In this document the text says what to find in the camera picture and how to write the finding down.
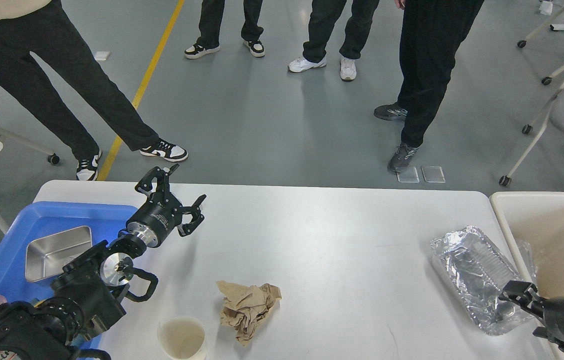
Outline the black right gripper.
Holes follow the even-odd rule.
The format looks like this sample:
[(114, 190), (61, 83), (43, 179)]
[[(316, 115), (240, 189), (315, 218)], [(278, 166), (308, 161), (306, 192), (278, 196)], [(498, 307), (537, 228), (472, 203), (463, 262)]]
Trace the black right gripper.
[(534, 283), (509, 280), (497, 298), (514, 303), (534, 317), (543, 317), (545, 326), (536, 327), (532, 335), (564, 349), (564, 297), (544, 298)]

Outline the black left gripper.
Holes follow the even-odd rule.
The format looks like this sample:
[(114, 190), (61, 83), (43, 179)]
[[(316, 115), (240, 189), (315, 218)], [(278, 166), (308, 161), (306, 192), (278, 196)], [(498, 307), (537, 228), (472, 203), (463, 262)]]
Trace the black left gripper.
[[(201, 194), (193, 205), (183, 206), (170, 191), (170, 175), (179, 164), (161, 168), (154, 167), (136, 183), (135, 190), (147, 196), (147, 200), (126, 222), (126, 231), (132, 234), (148, 248), (158, 248), (173, 230), (180, 237), (192, 234), (204, 221), (201, 205), (207, 198)], [(190, 215), (191, 221), (183, 222), (183, 216)]]

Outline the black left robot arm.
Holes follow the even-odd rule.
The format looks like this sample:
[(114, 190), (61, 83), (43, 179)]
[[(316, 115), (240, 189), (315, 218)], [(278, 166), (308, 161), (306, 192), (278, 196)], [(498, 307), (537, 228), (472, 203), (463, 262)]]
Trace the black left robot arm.
[(185, 206), (170, 191), (169, 178), (177, 168), (154, 167), (141, 178), (135, 190), (145, 194), (145, 203), (115, 240), (100, 241), (62, 267), (51, 282), (52, 297), (35, 305), (0, 304), (0, 353), (21, 360), (110, 359), (104, 350), (73, 342), (79, 337), (90, 341), (112, 328), (125, 316), (124, 299), (149, 300), (159, 280), (133, 260), (161, 246), (173, 230), (186, 237), (204, 221), (204, 194)]

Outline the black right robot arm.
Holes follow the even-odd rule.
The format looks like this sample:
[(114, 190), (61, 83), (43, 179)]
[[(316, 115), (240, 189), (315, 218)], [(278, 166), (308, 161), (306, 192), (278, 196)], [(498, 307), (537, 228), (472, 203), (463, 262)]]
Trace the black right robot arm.
[(533, 331), (533, 335), (556, 344), (564, 353), (564, 297), (545, 298), (538, 294), (534, 283), (510, 280), (497, 298), (515, 303), (536, 317), (542, 325)]

